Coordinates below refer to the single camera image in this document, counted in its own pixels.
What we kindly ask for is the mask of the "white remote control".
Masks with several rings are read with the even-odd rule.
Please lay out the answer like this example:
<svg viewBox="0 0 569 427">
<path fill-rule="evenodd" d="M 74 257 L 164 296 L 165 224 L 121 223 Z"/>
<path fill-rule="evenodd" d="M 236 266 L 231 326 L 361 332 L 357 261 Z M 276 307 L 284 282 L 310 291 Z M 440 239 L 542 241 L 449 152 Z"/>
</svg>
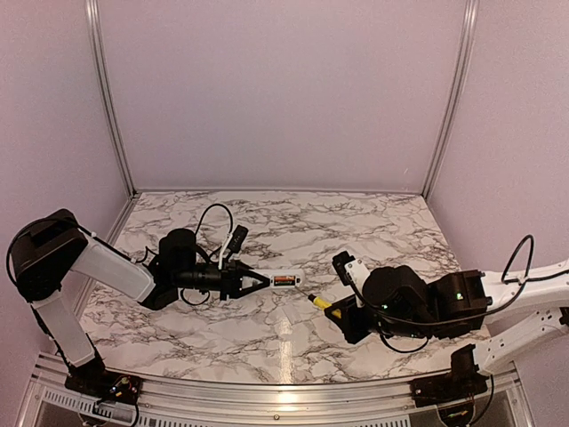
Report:
<svg viewBox="0 0 569 427">
<path fill-rule="evenodd" d="M 268 278 L 269 286 L 275 288 L 295 288 L 305 281 L 302 269 L 256 270 L 258 274 Z"/>
</svg>

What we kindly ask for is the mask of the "green AAA battery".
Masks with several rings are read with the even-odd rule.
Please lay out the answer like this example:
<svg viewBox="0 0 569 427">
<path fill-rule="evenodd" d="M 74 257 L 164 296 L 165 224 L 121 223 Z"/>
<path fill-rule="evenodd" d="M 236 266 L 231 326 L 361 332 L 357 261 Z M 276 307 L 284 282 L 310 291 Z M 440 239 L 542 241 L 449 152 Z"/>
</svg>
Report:
<svg viewBox="0 0 569 427">
<path fill-rule="evenodd" d="M 287 287 L 287 286 L 291 286 L 291 287 L 295 287 L 295 282 L 294 281 L 275 281 L 274 286 L 276 287 Z"/>
</svg>

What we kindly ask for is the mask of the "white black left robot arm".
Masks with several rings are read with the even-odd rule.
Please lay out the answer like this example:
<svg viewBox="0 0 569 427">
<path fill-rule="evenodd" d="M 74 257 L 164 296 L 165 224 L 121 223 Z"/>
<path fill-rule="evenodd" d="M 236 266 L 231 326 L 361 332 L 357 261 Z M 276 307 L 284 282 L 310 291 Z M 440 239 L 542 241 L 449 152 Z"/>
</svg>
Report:
<svg viewBox="0 0 569 427">
<path fill-rule="evenodd" d="M 182 289 L 216 292 L 226 301 L 270 284 L 268 277 L 240 261 L 213 265 L 188 229 L 172 230 L 162 238 L 149 264 L 136 262 L 81 226 L 67 209 L 19 230 L 6 250 L 6 270 L 64 360 L 78 369 L 76 379 L 94 396 L 109 392 L 112 376 L 63 300 L 62 281 L 70 272 L 100 282 L 149 310 L 176 302 Z"/>
</svg>

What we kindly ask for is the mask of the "yellow black screwdriver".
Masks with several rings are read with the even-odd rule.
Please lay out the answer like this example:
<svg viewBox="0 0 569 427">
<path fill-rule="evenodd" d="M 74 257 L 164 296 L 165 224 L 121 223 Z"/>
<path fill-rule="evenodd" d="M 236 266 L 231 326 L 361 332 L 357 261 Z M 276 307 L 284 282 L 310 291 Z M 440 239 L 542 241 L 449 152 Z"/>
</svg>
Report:
<svg viewBox="0 0 569 427">
<path fill-rule="evenodd" d="M 297 288 L 297 291 L 300 292 L 303 296 L 305 296 L 315 307 L 317 307 L 321 311 L 325 311 L 332 306 L 330 302 L 324 300 L 319 296 L 316 296 L 314 294 L 309 294 L 299 288 Z"/>
</svg>

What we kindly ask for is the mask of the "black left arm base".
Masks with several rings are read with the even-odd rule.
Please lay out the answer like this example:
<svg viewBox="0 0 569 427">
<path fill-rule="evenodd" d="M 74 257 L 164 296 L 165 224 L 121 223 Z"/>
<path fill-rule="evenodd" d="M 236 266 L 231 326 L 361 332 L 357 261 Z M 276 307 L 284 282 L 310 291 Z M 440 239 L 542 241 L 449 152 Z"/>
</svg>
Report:
<svg viewBox="0 0 569 427">
<path fill-rule="evenodd" d="M 138 402 L 141 385 L 142 379 L 137 375 L 108 370 L 98 353 L 79 367 L 69 365 L 65 381 L 68 390 L 101 402 L 114 401 L 127 405 Z"/>
</svg>

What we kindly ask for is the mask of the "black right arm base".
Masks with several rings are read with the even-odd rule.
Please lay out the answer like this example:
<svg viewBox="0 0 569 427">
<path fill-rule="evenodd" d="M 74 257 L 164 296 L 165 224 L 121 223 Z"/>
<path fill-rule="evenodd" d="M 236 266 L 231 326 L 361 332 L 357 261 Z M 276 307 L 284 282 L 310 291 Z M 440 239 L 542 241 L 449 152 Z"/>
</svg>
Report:
<svg viewBox="0 0 569 427">
<path fill-rule="evenodd" d="M 488 391 L 488 377 L 479 373 L 474 359 L 474 344 L 468 344 L 451 355 L 451 369 L 410 382 L 416 407 L 427 407 L 472 398 Z"/>
</svg>

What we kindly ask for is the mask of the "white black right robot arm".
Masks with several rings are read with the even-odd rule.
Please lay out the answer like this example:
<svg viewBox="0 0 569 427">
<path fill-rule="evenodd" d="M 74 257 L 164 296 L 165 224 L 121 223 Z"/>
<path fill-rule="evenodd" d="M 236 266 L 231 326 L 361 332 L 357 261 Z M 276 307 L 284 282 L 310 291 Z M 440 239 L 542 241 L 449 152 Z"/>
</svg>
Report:
<svg viewBox="0 0 569 427">
<path fill-rule="evenodd" d="M 522 320 L 475 344 L 466 354 L 481 375 L 568 332 L 568 263 L 500 273 L 466 270 L 426 282 L 409 266 L 368 270 L 341 253 L 333 260 L 352 295 L 325 308 L 349 343 L 371 333 L 443 340 L 517 315 Z"/>
</svg>

